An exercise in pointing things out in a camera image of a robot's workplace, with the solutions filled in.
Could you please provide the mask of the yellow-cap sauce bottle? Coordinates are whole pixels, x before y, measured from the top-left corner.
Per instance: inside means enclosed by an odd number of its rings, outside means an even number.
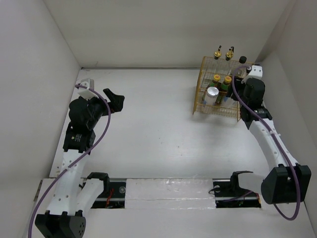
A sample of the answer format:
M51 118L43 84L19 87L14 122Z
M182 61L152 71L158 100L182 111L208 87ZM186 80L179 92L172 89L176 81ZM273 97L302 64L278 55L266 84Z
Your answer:
M217 105L220 105L224 97L227 95L231 82L232 82L231 76L225 76L224 81L221 83L220 87L218 88L219 94L215 102Z
M215 88L218 88L218 83L220 81L220 76L218 74L215 74L213 76L213 79L211 80L211 82L208 84L208 86L206 87L205 89L205 92L204 92L204 96L206 95L207 93L207 90L209 87L215 87Z

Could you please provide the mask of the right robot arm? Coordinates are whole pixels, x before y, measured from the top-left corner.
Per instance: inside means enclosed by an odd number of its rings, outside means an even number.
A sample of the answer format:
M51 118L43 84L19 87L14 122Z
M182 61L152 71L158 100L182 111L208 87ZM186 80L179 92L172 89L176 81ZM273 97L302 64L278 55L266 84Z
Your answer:
M255 78L246 82L233 79L232 91L241 105L242 121L266 158L269 173L234 172L237 178L229 183L230 192L241 195L248 189L261 194L267 204L303 202L312 173L290 154L277 133L270 112L263 106L265 84Z

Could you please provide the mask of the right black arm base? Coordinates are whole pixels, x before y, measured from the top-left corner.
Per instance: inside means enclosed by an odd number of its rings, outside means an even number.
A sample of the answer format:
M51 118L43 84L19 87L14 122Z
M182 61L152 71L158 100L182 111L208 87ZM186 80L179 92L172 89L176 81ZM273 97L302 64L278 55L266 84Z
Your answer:
M209 194L215 198L216 208L261 208L260 196L239 186L238 176L250 171L233 172L230 178L214 178Z

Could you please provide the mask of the clear oil bottle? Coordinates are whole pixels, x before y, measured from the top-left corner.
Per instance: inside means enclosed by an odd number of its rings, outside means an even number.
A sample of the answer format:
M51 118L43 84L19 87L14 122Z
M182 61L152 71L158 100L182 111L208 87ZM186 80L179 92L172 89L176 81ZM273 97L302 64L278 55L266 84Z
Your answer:
M211 61L211 72L212 73L216 73L216 71L217 71L218 61L221 57L221 47L222 47L222 45L220 45L218 47L218 49L214 52L213 60Z

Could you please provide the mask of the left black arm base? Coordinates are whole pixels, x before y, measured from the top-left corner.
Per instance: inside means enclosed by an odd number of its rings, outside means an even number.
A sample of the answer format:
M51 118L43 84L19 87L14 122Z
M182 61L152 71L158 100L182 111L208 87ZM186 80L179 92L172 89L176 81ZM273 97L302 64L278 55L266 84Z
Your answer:
M88 179L99 179L104 183L104 189L96 198L92 209L121 209L125 207L125 178L110 178L107 173L92 172L79 184L80 190L85 187Z

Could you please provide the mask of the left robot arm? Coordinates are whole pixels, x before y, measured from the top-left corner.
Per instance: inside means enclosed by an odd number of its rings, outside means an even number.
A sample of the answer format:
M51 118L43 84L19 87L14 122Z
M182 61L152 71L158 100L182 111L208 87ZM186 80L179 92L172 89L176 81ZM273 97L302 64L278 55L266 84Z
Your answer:
M101 117L122 111L125 97L110 89L101 96L94 89L77 85L78 99L69 104L69 119L59 175L39 199L31 216L28 237L36 226L46 238L81 238L86 215L98 196L110 192L107 173L91 173L82 187L79 183L91 151L101 142L107 129L96 139L94 127Z

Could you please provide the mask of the dark-filled gold-spout oil bottle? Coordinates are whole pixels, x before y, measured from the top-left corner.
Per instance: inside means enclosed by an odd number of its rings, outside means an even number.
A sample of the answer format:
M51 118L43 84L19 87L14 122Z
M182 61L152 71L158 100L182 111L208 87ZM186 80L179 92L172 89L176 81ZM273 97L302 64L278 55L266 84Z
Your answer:
M225 60L226 60L226 65L225 65L225 69L224 72L228 75L230 73L230 69L231 69L231 59L233 58L234 55L234 47L230 47L228 52L225 55Z

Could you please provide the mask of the clear bottle black cap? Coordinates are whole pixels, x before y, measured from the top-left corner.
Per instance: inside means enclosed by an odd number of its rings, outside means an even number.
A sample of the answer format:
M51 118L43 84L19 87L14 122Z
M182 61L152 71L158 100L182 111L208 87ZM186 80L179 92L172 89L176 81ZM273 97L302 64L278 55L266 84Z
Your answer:
M231 63L228 75L242 78L245 74L247 57L240 56L238 61Z

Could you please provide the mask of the silver-lid spice jar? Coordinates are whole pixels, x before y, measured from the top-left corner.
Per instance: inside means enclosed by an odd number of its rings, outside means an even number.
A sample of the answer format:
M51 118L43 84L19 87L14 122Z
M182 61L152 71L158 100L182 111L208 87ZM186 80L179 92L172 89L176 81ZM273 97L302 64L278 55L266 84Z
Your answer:
M219 90L216 87L208 87L203 96L203 105L213 106L219 95Z
M224 97L222 100L222 106L225 108L236 108L238 102L234 101L231 97Z

